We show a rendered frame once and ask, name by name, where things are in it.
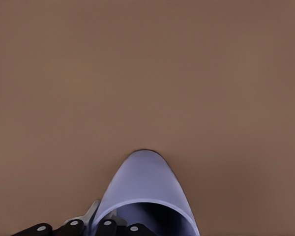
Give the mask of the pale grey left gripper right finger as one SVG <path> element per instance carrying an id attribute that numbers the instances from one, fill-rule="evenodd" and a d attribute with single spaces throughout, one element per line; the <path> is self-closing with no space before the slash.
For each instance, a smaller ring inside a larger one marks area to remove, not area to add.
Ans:
<path id="1" fill-rule="evenodd" d="M 94 236 L 158 236 L 148 224 L 150 217 L 135 208 L 98 210 L 93 219 Z"/>

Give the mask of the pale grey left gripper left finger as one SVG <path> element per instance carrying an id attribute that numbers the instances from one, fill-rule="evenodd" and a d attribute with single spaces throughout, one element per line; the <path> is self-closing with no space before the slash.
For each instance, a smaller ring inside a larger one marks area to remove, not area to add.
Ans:
<path id="1" fill-rule="evenodd" d="M 100 200 L 95 200 L 86 214 L 66 220 L 60 227 L 54 229 L 48 223 L 39 223 L 23 229 L 11 236 L 88 236 Z"/>

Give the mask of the purple cup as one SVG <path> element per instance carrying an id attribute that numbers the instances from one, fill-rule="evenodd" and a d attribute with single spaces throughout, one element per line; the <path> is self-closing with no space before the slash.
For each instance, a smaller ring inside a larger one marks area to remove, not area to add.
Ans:
<path id="1" fill-rule="evenodd" d="M 111 180 L 91 225 L 110 213 L 158 236 L 200 236 L 186 195 L 164 158 L 152 150 L 129 155 Z"/>

